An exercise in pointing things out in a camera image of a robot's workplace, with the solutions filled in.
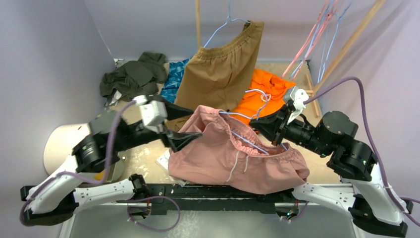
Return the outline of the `pink shorts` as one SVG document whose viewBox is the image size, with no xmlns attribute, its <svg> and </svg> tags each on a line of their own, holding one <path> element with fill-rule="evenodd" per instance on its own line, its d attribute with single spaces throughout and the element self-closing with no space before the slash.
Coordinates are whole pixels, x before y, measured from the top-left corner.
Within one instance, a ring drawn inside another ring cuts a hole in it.
<svg viewBox="0 0 420 238">
<path fill-rule="evenodd" d="M 168 173 L 174 178 L 270 194 L 303 185 L 309 177 L 303 155 L 289 143 L 264 144 L 250 127 L 218 109 L 197 107 L 181 132 L 202 136 L 170 154 Z"/>
</svg>

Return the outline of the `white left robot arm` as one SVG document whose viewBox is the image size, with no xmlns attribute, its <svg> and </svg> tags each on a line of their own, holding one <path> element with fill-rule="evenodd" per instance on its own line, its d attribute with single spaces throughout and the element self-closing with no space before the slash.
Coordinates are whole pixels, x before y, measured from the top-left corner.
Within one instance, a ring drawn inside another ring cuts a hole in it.
<svg viewBox="0 0 420 238">
<path fill-rule="evenodd" d="M 151 199 L 142 175 L 106 182 L 110 167 L 119 161 L 118 153 L 156 140 L 177 152 L 201 134 L 168 129 L 166 121 L 190 116 L 193 111 L 161 96 L 138 96 L 128 106 L 138 107 L 139 121 L 127 124 L 122 117 L 124 110 L 103 113 L 89 122 L 89 134 L 73 147 L 56 171 L 39 185 L 21 188 L 22 225 L 54 226 L 89 207 Z"/>
</svg>

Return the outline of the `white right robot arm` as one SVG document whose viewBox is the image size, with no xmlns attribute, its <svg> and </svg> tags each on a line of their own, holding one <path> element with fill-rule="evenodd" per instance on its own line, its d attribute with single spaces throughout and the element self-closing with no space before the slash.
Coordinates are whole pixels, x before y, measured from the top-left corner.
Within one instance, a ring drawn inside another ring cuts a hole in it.
<svg viewBox="0 0 420 238">
<path fill-rule="evenodd" d="M 316 126 L 298 119 L 289 121 L 290 115 L 282 107 L 271 115 L 252 120 L 250 126 L 274 145 L 286 139 L 322 158 L 329 157 L 326 165 L 357 192 L 339 192 L 311 183 L 297 187 L 286 183 L 278 188 L 279 198 L 285 202 L 297 198 L 335 210 L 371 234 L 405 237 L 408 225 L 404 214 L 412 211 L 413 204 L 403 199 L 392 201 L 376 154 L 369 145 L 355 139 L 358 125 L 339 111 L 327 112 Z"/>
</svg>

